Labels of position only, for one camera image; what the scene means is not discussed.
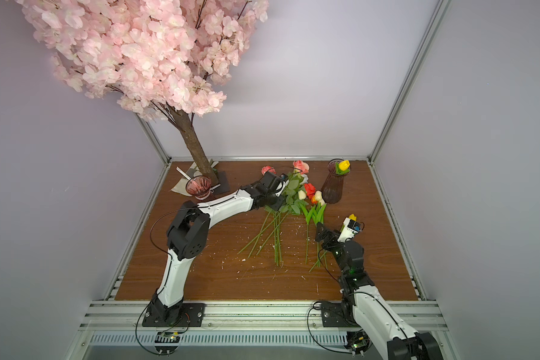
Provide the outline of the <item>white tulip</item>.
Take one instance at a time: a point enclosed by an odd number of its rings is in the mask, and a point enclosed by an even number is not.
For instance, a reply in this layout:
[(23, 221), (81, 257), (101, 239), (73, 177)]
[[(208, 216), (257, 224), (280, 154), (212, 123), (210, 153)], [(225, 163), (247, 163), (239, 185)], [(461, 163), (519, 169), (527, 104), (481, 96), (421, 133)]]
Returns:
[(311, 215), (308, 210), (308, 195), (304, 190), (298, 192), (298, 207), (301, 210), (301, 213), (304, 215), (304, 221), (306, 223), (306, 240), (305, 240), (305, 257), (304, 262), (308, 262), (308, 252), (309, 252), (309, 242), (310, 242), (310, 220)]

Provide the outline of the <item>red rose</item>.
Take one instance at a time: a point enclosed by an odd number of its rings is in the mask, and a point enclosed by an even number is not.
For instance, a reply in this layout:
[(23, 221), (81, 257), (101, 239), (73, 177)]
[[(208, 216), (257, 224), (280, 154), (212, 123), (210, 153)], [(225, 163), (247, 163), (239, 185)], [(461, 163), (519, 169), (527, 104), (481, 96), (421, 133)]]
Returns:
[(313, 199), (315, 193), (317, 192), (317, 189), (311, 184), (311, 183), (305, 183), (304, 186), (304, 192), (306, 193), (307, 198)]

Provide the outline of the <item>pink orange rose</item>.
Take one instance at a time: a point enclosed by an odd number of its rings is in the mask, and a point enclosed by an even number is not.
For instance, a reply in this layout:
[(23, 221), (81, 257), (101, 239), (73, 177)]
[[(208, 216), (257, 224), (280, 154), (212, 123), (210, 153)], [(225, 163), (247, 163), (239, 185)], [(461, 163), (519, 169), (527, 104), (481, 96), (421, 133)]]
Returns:
[(292, 162), (292, 167), (294, 169), (294, 173), (298, 173), (300, 175), (307, 174), (310, 170), (310, 166), (303, 160), (295, 160)]

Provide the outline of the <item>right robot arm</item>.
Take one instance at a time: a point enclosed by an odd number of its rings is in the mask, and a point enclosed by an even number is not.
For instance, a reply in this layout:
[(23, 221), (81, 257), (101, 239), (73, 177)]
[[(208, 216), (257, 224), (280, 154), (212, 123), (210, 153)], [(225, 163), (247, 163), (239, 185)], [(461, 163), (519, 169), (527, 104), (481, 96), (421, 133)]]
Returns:
[(361, 230), (346, 218), (341, 230), (316, 225), (315, 241), (332, 254), (340, 269), (341, 312), (367, 335), (382, 359), (442, 359), (438, 341), (400, 317), (382, 297), (364, 267), (364, 248), (353, 238)]

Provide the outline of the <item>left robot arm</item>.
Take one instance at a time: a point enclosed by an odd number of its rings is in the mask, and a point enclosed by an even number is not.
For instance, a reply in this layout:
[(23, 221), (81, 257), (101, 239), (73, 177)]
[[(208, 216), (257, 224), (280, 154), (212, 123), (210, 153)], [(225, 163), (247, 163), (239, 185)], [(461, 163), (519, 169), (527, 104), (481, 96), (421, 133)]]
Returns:
[(220, 199), (195, 204), (185, 202), (166, 231), (167, 262), (162, 282), (143, 313), (151, 324), (177, 320), (184, 301), (191, 264), (206, 247), (209, 230), (235, 215), (268, 206), (279, 210), (292, 184), (286, 175), (266, 172), (252, 184)]

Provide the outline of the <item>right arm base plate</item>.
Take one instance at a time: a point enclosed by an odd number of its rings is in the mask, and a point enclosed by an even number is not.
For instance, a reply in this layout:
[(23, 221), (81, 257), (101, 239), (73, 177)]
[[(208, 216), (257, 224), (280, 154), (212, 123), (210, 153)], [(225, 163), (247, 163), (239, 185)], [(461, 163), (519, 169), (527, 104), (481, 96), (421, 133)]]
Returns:
[(345, 312), (340, 302), (321, 301), (319, 303), (322, 326), (325, 328), (358, 328), (352, 316)]

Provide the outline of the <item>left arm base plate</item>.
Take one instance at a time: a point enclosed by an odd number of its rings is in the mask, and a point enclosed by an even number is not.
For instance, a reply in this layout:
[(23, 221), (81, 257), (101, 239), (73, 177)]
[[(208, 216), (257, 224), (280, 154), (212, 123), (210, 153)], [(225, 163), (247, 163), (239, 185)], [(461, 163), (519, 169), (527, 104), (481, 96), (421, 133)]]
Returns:
[(183, 301), (172, 307), (151, 302), (142, 315), (142, 327), (201, 327), (205, 308), (198, 302)]

